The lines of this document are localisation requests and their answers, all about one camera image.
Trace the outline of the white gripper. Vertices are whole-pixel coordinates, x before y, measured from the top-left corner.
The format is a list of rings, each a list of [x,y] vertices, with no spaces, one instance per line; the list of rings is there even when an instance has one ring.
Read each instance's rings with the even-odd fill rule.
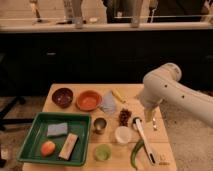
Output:
[[[155,116],[156,108],[160,105],[161,100],[157,102],[153,101],[142,101],[142,105],[144,107],[144,116],[146,122],[151,122]]]

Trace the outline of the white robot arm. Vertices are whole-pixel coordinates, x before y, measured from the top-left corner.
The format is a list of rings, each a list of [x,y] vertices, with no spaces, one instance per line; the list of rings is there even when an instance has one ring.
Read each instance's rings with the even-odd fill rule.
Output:
[[[213,127],[213,97],[180,84],[181,76],[181,69],[174,63],[166,63],[148,72],[138,94],[140,103],[145,110],[152,111],[165,100]]]

